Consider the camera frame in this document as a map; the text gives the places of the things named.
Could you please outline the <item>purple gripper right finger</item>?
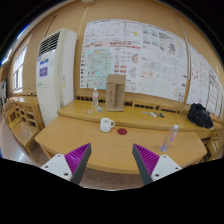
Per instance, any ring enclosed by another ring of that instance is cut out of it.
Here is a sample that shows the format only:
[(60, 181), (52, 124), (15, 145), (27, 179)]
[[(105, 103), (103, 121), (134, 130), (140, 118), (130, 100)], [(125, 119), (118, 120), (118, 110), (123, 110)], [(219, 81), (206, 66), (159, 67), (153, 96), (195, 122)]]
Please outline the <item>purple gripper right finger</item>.
[(144, 185), (181, 170), (181, 167), (168, 155), (159, 156), (137, 144), (133, 145), (132, 154)]

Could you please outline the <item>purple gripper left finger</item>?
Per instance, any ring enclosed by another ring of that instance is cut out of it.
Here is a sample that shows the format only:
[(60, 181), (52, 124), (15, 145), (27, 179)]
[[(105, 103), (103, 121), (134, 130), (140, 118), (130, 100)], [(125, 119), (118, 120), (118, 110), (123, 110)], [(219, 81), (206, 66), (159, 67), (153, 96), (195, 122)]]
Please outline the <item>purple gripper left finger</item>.
[(42, 169), (79, 185), (91, 155), (91, 144), (85, 144), (66, 155), (56, 154)]

